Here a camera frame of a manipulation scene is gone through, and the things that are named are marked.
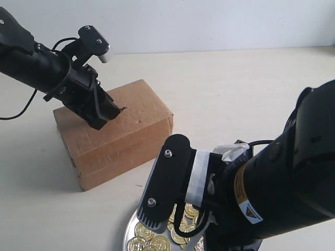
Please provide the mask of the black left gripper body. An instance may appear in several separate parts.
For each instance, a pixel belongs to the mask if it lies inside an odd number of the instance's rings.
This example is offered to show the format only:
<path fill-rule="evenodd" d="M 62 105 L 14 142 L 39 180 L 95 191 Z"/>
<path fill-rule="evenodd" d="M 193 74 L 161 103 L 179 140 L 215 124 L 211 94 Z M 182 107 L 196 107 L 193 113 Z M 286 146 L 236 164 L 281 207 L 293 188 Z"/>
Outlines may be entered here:
<path fill-rule="evenodd" d="M 65 80 L 44 96 L 45 101 L 55 98 L 63 103 L 73 113 L 85 120 L 96 130 L 106 123 L 101 122 L 96 115 L 93 97 L 93 84 L 98 78 L 97 71 L 88 64 L 78 69 L 70 69 Z"/>

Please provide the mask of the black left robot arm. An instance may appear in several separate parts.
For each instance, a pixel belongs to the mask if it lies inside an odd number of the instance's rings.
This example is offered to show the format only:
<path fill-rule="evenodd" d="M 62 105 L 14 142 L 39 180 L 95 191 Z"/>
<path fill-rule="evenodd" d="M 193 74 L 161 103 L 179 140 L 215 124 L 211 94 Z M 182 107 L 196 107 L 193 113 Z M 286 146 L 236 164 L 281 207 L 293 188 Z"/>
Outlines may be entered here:
<path fill-rule="evenodd" d="M 102 89 L 98 72 L 87 61 L 110 60 L 110 45 L 92 25 L 78 30 L 62 50 L 49 49 L 1 8 L 1 73 L 55 98 L 96 130 L 122 111 Z"/>

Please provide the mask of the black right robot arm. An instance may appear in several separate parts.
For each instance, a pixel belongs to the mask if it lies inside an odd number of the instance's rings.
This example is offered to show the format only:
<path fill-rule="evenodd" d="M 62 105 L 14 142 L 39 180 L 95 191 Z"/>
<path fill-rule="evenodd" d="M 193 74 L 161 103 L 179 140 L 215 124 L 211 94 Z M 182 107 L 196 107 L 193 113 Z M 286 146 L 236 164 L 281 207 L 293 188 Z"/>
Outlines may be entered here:
<path fill-rule="evenodd" d="M 208 250 L 240 250 L 334 219 L 334 81 L 305 88 L 283 133 L 214 177 Z"/>

